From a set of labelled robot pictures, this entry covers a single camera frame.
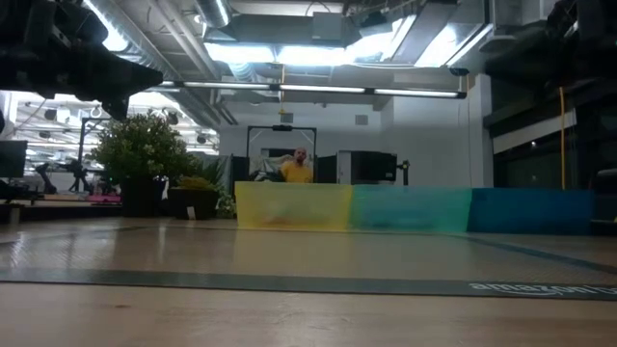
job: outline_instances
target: plastic container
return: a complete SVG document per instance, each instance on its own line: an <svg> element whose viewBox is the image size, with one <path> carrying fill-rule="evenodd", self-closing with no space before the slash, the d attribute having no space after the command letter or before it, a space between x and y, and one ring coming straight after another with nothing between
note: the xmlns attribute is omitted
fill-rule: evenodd
<svg viewBox="0 0 617 347"><path fill-rule="evenodd" d="M465 232L471 189L354 186L352 229Z"/></svg>
<svg viewBox="0 0 617 347"><path fill-rule="evenodd" d="M352 186L236 182L235 195L241 228L344 231Z"/></svg>
<svg viewBox="0 0 617 347"><path fill-rule="evenodd" d="M592 213L591 191L474 189L469 231L583 235Z"/></svg>

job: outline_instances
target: man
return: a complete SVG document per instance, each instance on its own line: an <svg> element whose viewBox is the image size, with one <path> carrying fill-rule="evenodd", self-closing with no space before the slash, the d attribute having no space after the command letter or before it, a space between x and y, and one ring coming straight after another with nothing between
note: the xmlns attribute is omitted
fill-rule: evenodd
<svg viewBox="0 0 617 347"><path fill-rule="evenodd" d="M293 160L281 166L281 174L288 183L311 183L312 169L305 166L307 150L299 147L293 153Z"/></svg>

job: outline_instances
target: blue bin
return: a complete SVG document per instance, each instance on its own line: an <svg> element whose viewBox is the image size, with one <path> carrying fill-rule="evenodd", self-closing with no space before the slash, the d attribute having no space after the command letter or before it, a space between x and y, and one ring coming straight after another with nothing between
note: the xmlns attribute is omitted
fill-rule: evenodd
<svg viewBox="0 0 617 347"><path fill-rule="evenodd" d="M361 230L465 232L468 188L357 185L350 227Z"/></svg>
<svg viewBox="0 0 617 347"><path fill-rule="evenodd" d="M469 231L587 234L592 210L591 191L474 189Z"/></svg>

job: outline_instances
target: yellow shirt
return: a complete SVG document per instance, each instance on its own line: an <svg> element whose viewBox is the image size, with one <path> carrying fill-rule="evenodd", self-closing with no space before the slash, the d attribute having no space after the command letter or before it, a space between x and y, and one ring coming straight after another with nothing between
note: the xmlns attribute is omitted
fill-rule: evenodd
<svg viewBox="0 0 617 347"><path fill-rule="evenodd" d="M288 183L311 183L312 170L306 166L300 166L294 161L288 161L281 166L282 176Z"/></svg>

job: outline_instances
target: potted plant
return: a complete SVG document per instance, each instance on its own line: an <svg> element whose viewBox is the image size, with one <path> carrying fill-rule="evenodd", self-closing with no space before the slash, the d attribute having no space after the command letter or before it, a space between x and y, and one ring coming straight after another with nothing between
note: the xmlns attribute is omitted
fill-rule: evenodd
<svg viewBox="0 0 617 347"><path fill-rule="evenodd" d="M178 180L194 165L179 133L152 115L111 121L92 154L121 183L124 217L157 216L166 181Z"/></svg>
<svg viewBox="0 0 617 347"><path fill-rule="evenodd" d="M219 192L202 177L183 177L167 192L172 213L178 219L206 220L216 217Z"/></svg>

